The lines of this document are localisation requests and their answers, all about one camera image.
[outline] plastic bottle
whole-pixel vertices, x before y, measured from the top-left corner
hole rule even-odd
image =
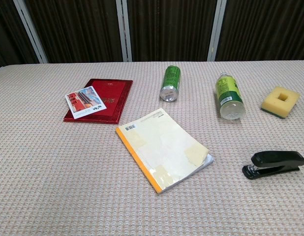
[[[235,79],[221,73],[216,85],[217,99],[220,104],[220,114],[224,119],[239,119],[246,114],[240,91]]]

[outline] black stapler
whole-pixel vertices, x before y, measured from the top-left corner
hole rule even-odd
[[[251,158],[254,165],[244,166],[242,171],[248,179],[299,171],[304,158],[297,151],[262,151]]]

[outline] red book cover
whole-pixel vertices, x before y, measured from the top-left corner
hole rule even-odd
[[[74,119],[71,111],[69,110],[63,118],[63,121],[118,124],[131,85],[132,80],[90,79],[85,88],[93,86],[107,109],[78,119]]]

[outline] black curtain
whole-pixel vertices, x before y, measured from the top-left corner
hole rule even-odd
[[[228,0],[216,59],[304,59],[304,0]]]
[[[39,63],[13,0],[0,0],[0,67]]]
[[[216,0],[128,0],[133,61],[204,61]]]
[[[50,63],[122,61],[115,0],[25,0]]]

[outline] sponge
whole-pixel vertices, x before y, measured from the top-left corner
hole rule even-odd
[[[299,93],[277,86],[261,104],[261,110],[286,118],[299,97]]]

